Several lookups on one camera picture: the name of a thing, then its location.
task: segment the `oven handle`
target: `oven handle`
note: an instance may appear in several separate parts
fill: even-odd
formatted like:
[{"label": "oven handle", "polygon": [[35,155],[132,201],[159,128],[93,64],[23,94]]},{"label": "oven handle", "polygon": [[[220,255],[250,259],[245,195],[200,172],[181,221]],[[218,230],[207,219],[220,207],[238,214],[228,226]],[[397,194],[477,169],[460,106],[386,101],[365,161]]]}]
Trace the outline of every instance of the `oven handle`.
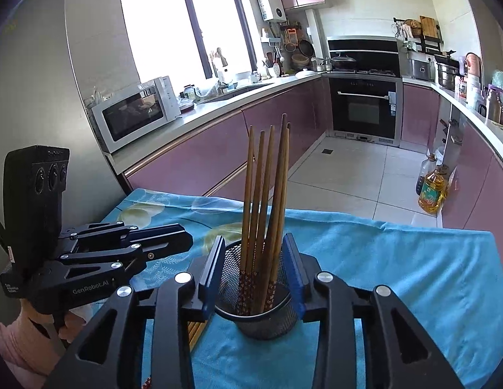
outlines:
[{"label": "oven handle", "polygon": [[364,95],[361,93],[343,93],[338,90],[338,95],[344,95],[344,96],[364,96],[366,98],[377,98],[379,100],[389,100],[388,95],[386,96],[376,96],[376,95]]}]

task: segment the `window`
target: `window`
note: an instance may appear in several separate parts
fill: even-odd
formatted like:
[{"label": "window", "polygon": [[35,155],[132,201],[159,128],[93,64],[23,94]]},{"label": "window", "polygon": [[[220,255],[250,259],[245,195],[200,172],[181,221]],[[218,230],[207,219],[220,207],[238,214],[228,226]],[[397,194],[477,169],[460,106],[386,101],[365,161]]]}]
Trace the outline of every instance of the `window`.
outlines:
[{"label": "window", "polygon": [[170,76],[174,92],[213,77],[221,48],[231,73],[251,71],[255,55],[240,0],[122,0],[141,82]]}]

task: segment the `black mesh cup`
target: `black mesh cup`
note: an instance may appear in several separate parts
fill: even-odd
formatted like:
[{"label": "black mesh cup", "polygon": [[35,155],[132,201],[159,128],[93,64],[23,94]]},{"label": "black mesh cup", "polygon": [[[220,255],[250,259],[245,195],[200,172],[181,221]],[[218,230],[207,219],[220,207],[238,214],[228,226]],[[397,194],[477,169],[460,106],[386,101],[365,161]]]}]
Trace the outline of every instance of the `black mesh cup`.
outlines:
[{"label": "black mesh cup", "polygon": [[255,316],[241,316],[237,313],[239,301],[240,241],[226,248],[222,270],[216,313],[234,322],[246,336],[258,340],[275,339],[289,332],[298,320],[291,304],[291,294],[283,267],[282,254],[278,264],[273,308]]}]

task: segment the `sink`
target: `sink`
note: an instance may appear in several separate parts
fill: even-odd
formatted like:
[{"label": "sink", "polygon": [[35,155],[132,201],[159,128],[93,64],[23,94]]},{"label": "sink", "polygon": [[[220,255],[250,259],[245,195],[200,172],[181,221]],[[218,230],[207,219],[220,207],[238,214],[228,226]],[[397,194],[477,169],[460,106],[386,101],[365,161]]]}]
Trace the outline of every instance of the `sink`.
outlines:
[{"label": "sink", "polygon": [[205,101],[203,103],[231,100],[235,96],[242,95],[244,93],[251,92],[252,90],[260,89],[260,88],[263,88],[263,87],[269,86],[269,85],[270,85],[270,83],[269,84],[263,83],[263,84],[258,84],[258,85],[245,86],[243,88],[231,90],[230,92],[225,93],[224,95],[218,96],[216,98]]}]

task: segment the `white water heater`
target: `white water heater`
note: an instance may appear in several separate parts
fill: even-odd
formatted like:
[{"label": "white water heater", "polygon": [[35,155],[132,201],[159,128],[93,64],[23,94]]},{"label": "white water heater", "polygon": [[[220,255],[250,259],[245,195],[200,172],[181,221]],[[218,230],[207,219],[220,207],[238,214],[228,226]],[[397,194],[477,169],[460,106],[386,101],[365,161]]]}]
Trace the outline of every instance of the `white water heater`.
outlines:
[{"label": "white water heater", "polygon": [[282,0],[258,0],[258,5],[266,22],[286,22]]}]

